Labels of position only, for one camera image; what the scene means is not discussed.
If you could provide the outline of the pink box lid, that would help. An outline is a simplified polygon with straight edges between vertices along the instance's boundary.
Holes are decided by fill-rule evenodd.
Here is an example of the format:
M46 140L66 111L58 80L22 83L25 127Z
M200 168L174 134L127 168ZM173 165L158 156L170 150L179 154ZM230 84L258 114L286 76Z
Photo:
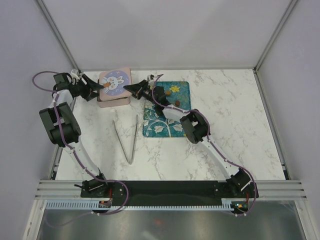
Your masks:
M103 86L103 89L99 91L99 99L103 102L127 98L132 95L124 88L124 86L132 84L129 67L101 72L98 83Z

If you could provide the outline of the metal serving tongs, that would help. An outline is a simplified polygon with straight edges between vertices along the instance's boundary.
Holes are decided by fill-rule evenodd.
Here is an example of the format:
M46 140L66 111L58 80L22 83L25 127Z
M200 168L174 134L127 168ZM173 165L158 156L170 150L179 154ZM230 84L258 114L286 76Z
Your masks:
M120 120L113 120L112 123L125 160L132 165L135 159L139 116L134 116L129 124L123 125Z

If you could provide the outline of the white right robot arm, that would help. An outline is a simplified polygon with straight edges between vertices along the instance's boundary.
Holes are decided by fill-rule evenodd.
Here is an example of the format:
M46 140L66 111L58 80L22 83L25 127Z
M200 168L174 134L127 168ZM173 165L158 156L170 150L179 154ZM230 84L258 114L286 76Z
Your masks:
M217 145L211 136L211 126L206 117L197 109L183 110L167 100L166 91L162 86L151 87L147 80L136 84L125 85L124 89L139 100L145 98L155 104L155 112L166 119L179 122L192 144L200 144L223 170L228 191L233 197L241 197L247 191L252 177L243 167L233 163Z

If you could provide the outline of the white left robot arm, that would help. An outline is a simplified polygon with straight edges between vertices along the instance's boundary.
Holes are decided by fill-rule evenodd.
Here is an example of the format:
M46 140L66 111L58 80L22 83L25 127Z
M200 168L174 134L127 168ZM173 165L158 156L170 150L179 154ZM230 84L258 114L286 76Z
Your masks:
M81 189L82 198L102 198L110 190L104 174L93 163L81 141L81 128L71 109L72 102L82 97L87 102L98 97L102 85L92 81L87 75L80 74L73 69L71 73L53 72L55 85L53 89L44 89L51 92L51 104L39 111L39 116L50 141L64 151L78 165L83 176L92 179L83 180L82 184L75 184Z

